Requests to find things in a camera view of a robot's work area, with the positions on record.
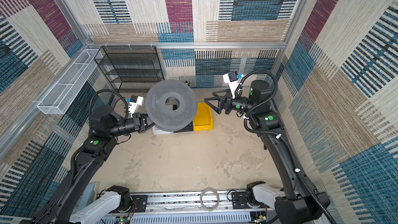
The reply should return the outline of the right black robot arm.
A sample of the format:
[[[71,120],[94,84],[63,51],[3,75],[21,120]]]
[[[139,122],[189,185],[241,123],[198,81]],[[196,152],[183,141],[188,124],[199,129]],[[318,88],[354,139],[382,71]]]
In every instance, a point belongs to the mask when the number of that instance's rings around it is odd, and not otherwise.
[[[271,100],[277,92],[277,80],[267,71],[254,71],[247,75],[229,72],[223,75],[228,89],[213,92],[204,102],[217,114],[235,111],[244,120],[246,131],[256,134],[262,141],[278,170],[282,189],[264,181],[247,184],[245,193],[229,191],[231,201],[240,208],[264,211],[252,218],[253,224],[304,224],[324,215],[336,221],[327,210],[331,200],[319,191],[306,175],[279,115],[271,109]]]

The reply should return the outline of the grey filament spool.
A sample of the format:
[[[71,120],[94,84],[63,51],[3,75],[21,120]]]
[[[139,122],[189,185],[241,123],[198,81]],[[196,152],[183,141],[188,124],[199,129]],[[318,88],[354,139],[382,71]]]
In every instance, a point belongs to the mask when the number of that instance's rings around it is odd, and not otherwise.
[[[198,111],[194,91],[177,80],[164,80],[150,88],[145,98],[150,120],[166,132],[175,132],[190,124]]]

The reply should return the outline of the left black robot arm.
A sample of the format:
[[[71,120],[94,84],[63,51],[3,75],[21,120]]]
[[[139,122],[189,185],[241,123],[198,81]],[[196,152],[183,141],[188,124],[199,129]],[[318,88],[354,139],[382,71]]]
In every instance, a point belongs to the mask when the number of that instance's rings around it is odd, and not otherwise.
[[[22,224],[94,224],[102,218],[100,209],[108,214],[129,206],[130,191],[116,186],[104,196],[103,201],[95,201],[84,208],[82,215],[72,216],[90,180],[119,144],[117,138],[132,133],[144,133],[154,126],[154,123],[148,123],[146,114],[133,113],[129,117],[129,113],[125,112],[124,116],[120,116],[110,105],[93,109],[93,101],[94,99],[90,100],[88,108],[89,134],[72,154],[68,176],[47,203],[31,219],[21,220]]]

